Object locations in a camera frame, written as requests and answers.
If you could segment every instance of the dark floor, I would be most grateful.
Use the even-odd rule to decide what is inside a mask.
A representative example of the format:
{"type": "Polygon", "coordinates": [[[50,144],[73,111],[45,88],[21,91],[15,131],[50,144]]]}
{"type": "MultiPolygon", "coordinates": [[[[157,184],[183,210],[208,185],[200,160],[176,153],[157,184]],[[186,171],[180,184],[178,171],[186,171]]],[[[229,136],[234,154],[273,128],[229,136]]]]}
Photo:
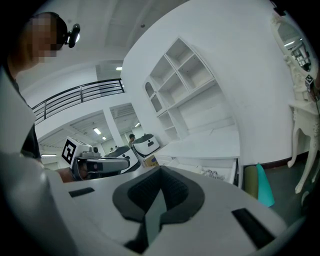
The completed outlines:
{"type": "Polygon", "coordinates": [[[304,172],[306,161],[296,162],[291,168],[285,165],[265,170],[275,201],[270,208],[279,214],[288,226],[301,217],[302,195],[305,191],[310,192],[319,178],[317,177],[315,183],[311,183],[318,161],[319,159],[314,161],[311,172],[299,194],[295,193],[295,188],[304,172]]]}

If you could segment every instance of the handrail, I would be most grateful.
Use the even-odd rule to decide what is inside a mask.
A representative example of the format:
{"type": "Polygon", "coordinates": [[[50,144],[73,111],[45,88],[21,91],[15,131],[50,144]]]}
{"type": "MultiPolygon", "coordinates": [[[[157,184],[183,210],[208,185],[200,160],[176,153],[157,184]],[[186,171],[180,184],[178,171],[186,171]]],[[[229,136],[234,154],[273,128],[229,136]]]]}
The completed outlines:
{"type": "Polygon", "coordinates": [[[41,111],[40,113],[39,112],[36,113],[37,119],[35,120],[35,124],[37,125],[40,122],[42,122],[43,120],[47,119],[48,117],[51,117],[52,115],[54,115],[62,110],[65,110],[67,108],[73,107],[77,104],[87,102],[90,100],[94,100],[97,98],[105,97],[108,95],[122,94],[124,92],[125,92],[125,90],[124,90],[124,87],[121,83],[121,78],[89,82],[89,83],[85,83],[85,84],[82,84],[79,86],[72,87],[70,89],[59,92],[59,93],[41,101],[39,104],[35,105],[32,108],[33,113],[36,113],[39,110],[43,109],[43,111],[41,111]]]}

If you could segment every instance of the curved wall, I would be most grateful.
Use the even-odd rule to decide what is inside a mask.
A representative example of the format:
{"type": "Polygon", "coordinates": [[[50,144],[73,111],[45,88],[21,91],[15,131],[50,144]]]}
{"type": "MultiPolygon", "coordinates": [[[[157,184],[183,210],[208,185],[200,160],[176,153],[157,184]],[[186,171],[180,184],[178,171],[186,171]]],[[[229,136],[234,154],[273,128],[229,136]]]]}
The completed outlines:
{"type": "Polygon", "coordinates": [[[166,140],[143,85],[180,36],[205,59],[233,110],[241,163],[290,157],[293,82],[271,31],[272,14],[268,0],[191,0],[158,20],[129,51],[121,72],[143,128],[166,140]]]}

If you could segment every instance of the ceiling light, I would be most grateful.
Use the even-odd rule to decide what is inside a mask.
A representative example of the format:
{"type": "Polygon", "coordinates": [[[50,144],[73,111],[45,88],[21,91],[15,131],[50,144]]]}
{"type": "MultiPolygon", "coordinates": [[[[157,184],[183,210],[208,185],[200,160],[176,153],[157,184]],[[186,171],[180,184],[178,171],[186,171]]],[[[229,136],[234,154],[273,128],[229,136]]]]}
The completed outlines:
{"type": "Polygon", "coordinates": [[[96,132],[96,134],[101,134],[101,132],[98,130],[98,128],[93,128],[93,130],[96,132]]]}
{"type": "Polygon", "coordinates": [[[286,43],[284,46],[289,46],[289,45],[292,45],[295,41],[292,41],[292,42],[288,42],[286,43]]]}
{"type": "Polygon", "coordinates": [[[42,154],[42,157],[55,157],[57,154],[42,154]]]}

